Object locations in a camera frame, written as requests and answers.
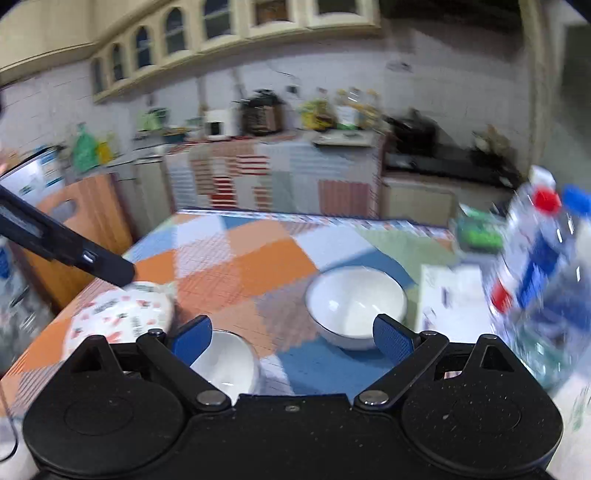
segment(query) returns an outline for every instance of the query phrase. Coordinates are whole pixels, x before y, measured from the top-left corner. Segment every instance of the blue gripper pad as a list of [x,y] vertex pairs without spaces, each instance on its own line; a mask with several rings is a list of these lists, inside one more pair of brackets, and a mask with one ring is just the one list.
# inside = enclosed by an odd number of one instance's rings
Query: blue gripper pad
[[184,364],[191,366],[212,342],[212,335],[212,321],[200,315],[180,328],[170,349]]
[[374,343],[394,366],[412,355],[420,337],[388,315],[378,315],[374,320]]

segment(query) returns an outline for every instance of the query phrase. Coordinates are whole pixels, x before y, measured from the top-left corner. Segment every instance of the blue bottle cap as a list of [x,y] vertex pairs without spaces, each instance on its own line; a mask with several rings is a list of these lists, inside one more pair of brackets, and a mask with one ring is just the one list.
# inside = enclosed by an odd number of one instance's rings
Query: blue bottle cap
[[565,209],[579,216],[591,215],[591,196],[575,185],[567,185],[562,192]]

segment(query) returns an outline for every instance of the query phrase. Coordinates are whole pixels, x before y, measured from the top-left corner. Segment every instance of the paper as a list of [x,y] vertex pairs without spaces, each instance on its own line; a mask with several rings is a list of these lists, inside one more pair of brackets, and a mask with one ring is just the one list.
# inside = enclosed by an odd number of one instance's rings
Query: paper
[[478,266],[422,265],[418,312],[419,331],[435,330],[451,342],[475,343],[492,333]]

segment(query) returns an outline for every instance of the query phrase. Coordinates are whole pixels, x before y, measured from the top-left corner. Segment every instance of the black wire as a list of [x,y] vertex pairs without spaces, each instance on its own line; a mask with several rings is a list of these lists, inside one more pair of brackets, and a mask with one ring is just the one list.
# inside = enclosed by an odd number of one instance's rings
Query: black wire
[[2,384],[0,384],[0,397],[2,397],[2,405],[4,406],[4,410],[6,411],[6,417],[10,422],[10,428],[12,429],[12,434],[14,435],[14,447],[12,448],[12,452],[10,452],[6,457],[0,459],[0,463],[6,462],[10,460],[14,454],[17,452],[18,449],[18,431],[14,424],[14,419],[12,418],[12,413],[10,412],[10,408],[8,408],[8,402],[6,401],[6,396],[4,395],[4,389],[2,388]]

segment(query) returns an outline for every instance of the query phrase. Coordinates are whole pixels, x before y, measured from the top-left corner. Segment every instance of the wooden chair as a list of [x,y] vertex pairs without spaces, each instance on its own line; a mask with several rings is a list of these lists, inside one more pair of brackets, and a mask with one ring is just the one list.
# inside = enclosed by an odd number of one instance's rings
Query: wooden chair
[[[129,226],[110,175],[88,177],[68,185],[43,199],[37,208],[118,255],[132,245]],[[63,212],[68,212],[68,218],[60,218]],[[23,252],[56,310],[63,310],[93,280],[91,275],[75,267],[47,261],[27,250]]]

